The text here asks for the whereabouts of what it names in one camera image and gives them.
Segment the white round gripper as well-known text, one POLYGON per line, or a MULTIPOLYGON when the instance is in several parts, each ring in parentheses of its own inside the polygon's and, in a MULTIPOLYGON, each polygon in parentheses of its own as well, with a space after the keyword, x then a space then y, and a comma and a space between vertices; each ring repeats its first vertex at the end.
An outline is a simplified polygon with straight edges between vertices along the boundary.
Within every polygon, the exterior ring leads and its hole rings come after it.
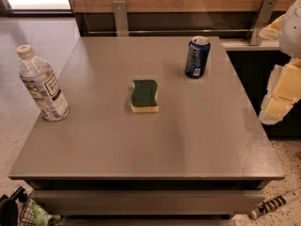
MULTIPOLYGON (((288 8, 285 15, 277 17, 264 27, 259 37, 278 40, 280 51, 290 57, 301 57, 301 0, 288 8)), ((276 65, 271 71, 267 93, 261 103, 259 120, 274 125, 284 119, 293 106, 301 100, 301 60, 292 59, 285 66, 276 65)))

